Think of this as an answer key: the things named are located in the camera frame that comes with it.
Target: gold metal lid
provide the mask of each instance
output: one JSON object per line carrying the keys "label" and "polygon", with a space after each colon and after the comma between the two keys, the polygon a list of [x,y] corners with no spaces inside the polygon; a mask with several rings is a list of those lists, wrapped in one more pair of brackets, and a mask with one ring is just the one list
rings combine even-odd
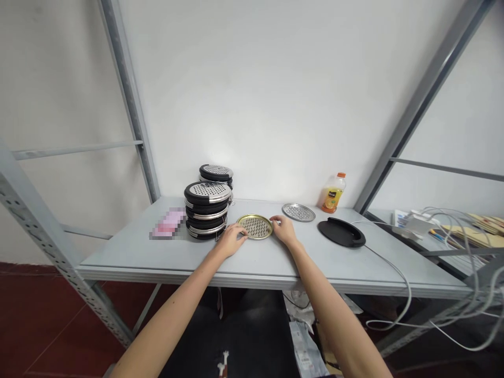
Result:
{"label": "gold metal lid", "polygon": [[273,232],[273,225],[262,215],[247,214],[236,221],[247,230],[248,237],[254,240],[266,239]]}

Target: person's hand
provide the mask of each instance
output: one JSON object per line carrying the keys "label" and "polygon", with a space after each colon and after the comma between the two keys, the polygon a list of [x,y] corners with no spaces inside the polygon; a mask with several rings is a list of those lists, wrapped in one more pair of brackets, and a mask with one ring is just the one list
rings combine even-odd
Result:
{"label": "person's hand", "polygon": [[[240,239],[237,239],[239,233],[244,235]],[[213,250],[215,253],[226,259],[229,256],[234,255],[245,240],[247,240],[247,230],[241,227],[238,223],[234,223],[227,226]]]}
{"label": "person's hand", "polygon": [[294,232],[294,226],[289,218],[284,217],[283,215],[274,215],[269,220],[273,221],[273,231],[275,231],[275,235],[287,246],[297,242],[298,239],[296,238],[296,233]]}

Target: white wall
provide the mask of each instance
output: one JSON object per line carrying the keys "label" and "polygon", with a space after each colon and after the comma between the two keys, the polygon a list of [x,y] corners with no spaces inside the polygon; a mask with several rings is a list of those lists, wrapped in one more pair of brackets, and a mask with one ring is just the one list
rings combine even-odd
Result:
{"label": "white wall", "polygon": [[[496,2],[401,158],[504,174],[504,2]],[[371,209],[437,206],[504,215],[504,183],[396,164]]]}
{"label": "white wall", "polygon": [[[0,1],[0,137],[10,149],[131,140],[97,2]],[[149,204],[133,147],[20,162],[58,220],[114,234]],[[48,264],[0,206],[0,261]],[[71,236],[82,257],[102,240]]]}
{"label": "white wall", "polygon": [[460,0],[122,0],[163,195],[198,167],[237,198],[353,206]]}

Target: stacked round containers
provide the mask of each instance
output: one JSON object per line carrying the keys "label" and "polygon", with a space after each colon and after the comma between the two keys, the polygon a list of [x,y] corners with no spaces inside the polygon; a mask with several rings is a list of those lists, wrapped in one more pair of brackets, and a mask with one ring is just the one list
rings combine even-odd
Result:
{"label": "stacked round containers", "polygon": [[227,210],[233,199],[233,172],[220,165],[202,165],[200,182],[185,191],[187,230],[197,239],[217,238],[226,228]]}

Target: orange juice bottle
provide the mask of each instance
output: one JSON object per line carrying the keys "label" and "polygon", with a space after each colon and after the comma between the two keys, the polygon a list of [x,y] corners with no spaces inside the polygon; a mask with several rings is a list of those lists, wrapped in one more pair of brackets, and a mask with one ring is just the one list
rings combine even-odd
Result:
{"label": "orange juice bottle", "polygon": [[326,193],[324,202],[321,206],[321,209],[326,213],[334,213],[338,206],[338,202],[347,186],[347,182],[345,181],[346,174],[343,172],[339,172],[336,177],[333,175],[327,181],[324,192]]}

